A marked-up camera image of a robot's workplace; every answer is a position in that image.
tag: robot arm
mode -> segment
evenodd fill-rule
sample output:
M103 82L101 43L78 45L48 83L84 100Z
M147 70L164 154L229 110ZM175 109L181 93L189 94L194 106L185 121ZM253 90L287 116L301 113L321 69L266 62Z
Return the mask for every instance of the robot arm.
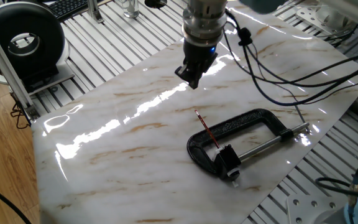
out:
M255 12L273 12L287 0L240 0ZM216 46L223 36L227 0L189 0L183 12L185 59L175 73L193 89L218 56Z

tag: red stick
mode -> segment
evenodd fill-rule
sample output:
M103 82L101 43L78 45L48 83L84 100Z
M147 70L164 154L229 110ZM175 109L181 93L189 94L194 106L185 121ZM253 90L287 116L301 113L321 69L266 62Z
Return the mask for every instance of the red stick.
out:
M208 126L205 124L203 118L200 116L200 114L198 113L198 111L197 111L197 110L194 110L194 112L196 112L196 114L197 114L197 116L198 116L198 119L200 119L200 121L201 121L201 123L203 124L203 126L204 126L206 132L208 132L209 136L211 136L211 139L212 139L212 141L214 141L215 146L216 146L217 148L220 148L220 146L219 146L218 142L216 141L214 135L213 135L212 132L209 130Z

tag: keyboard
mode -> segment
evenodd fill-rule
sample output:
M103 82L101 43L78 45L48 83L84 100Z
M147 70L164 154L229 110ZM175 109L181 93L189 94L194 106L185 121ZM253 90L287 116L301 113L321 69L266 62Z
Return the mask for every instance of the keyboard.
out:
M77 12L88 8L88 2L87 0L59 0L49 5L48 8L52 11L53 15L62 22Z

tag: marble-pattern sheet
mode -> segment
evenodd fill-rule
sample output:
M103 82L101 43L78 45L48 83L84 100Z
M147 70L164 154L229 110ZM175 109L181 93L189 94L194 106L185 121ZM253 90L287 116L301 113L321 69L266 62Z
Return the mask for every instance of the marble-pattern sheet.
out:
M261 61L285 78L299 78L345 58L329 44L279 19L228 4L248 27ZM238 38L227 26L236 57ZM294 107L267 101L227 51L192 90L174 71L183 61L181 41L97 87L34 125L40 207L51 223L241 223L323 137L358 96L358 87L313 105L300 106L311 133L301 133L241 166L239 186L201 170L190 159L188 138L203 130L198 109L210 126L254 108L276 114L289 128L301 123ZM253 62L254 70L259 75ZM358 69L351 62L320 73L318 83ZM350 82L358 82L358 77ZM293 101L260 83L274 99ZM320 89L291 87L299 100ZM238 154L273 134L263 126L225 139Z

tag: metal post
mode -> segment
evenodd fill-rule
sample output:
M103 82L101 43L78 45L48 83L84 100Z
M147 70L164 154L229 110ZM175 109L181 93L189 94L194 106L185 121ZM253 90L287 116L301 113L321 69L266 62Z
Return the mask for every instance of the metal post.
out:
M98 23L104 22L99 11L98 0L88 0L88 14Z
M299 131L301 131L302 129L305 129L309 126L309 123L303 123L295 128L292 129L292 132L297 133ZM244 162L246 159L250 158L251 156L254 156L256 154L258 154L259 152L265 150L266 148L273 146L274 144L278 143L279 141L281 141L281 136L277 136L251 150L249 150L246 153L243 153L239 156L239 159L241 160L241 162Z
M16 98L20 101L26 112L30 114L32 119L39 118L39 114L35 110L34 104L29 94L25 90L24 85L22 84L20 78L17 76L16 71L13 69L11 62L7 58L1 45L0 45L0 71L4 75L9 86L11 86L12 91L14 92Z

